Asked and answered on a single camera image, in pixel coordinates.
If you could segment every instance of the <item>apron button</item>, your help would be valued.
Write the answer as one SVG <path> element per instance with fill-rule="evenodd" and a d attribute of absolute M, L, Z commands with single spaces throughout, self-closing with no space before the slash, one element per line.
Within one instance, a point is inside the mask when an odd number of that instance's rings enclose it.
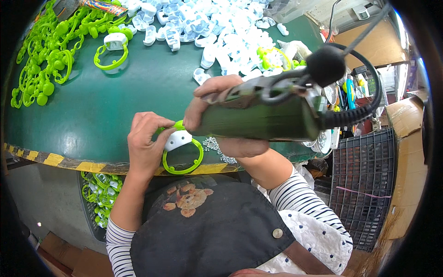
<path fill-rule="evenodd" d="M 272 232 L 272 236 L 275 238 L 281 238 L 283 236 L 283 230 L 277 228 Z"/>

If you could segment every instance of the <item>striped sleeve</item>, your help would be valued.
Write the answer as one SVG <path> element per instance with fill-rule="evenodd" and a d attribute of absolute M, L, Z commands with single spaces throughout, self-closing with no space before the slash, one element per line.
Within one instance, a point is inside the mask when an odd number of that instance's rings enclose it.
<path fill-rule="evenodd" d="M 117 226 L 111 218 L 106 230 L 106 250 L 115 277 L 135 276 L 129 251 L 135 232 Z"/>
<path fill-rule="evenodd" d="M 338 216 L 315 194 L 306 180 L 295 168 L 289 179 L 278 187 L 268 191 L 269 198 L 278 211 L 291 210 L 309 215 L 325 222 L 349 238 L 351 236 L 343 227 Z"/>

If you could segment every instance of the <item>person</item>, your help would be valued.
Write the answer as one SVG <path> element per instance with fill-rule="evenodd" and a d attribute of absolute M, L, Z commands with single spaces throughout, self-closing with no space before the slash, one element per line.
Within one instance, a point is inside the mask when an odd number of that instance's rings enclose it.
<path fill-rule="evenodd" d="M 194 130 L 200 97 L 242 82 L 210 78 L 194 91 L 183 125 Z M 267 190 L 221 175 L 181 176 L 146 194 L 174 121 L 136 113 L 128 135 L 129 171 L 109 217 L 106 248 L 117 277 L 296 276 L 341 274 L 352 239 L 337 215 L 267 141 L 217 138 Z M 155 141 L 155 131 L 164 127 Z"/>

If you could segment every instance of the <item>yellow black hazard tape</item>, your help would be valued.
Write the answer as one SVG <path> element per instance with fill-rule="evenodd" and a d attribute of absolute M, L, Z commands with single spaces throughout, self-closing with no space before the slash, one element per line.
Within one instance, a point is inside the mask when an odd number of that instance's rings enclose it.
<path fill-rule="evenodd" d="M 32 151 L 4 143 L 4 150 L 18 157 L 22 157 L 27 160 L 32 160 L 41 164 L 47 164 L 58 168 L 67 168 L 78 171 L 88 171 L 94 173 L 106 173 L 125 175 L 129 170 L 129 163 L 108 164 L 108 163 L 95 163 L 85 160 L 76 160 L 63 157 L 59 154 Z M 238 171 L 238 164 L 201 164 L 193 172 L 185 175 L 200 175 L 200 174 L 216 174 L 226 172 Z M 170 176 L 164 168 L 158 168 L 155 172 L 156 176 Z"/>

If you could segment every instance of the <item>pile of screws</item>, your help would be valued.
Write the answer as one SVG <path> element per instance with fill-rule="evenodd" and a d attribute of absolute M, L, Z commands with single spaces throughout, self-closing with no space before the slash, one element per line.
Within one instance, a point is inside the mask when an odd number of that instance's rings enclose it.
<path fill-rule="evenodd" d="M 228 157 L 222 153 L 222 151 L 218 147 L 218 142 L 215 139 L 215 137 L 207 137 L 202 142 L 202 144 L 203 144 L 203 146 L 205 146 L 205 148 L 204 148 L 205 151 L 209 151 L 209 150 L 217 151 L 217 154 L 221 155 L 220 156 L 221 161 L 224 161 L 225 163 L 229 163 L 229 164 L 236 164 L 237 163 L 237 160 L 235 158 Z"/>

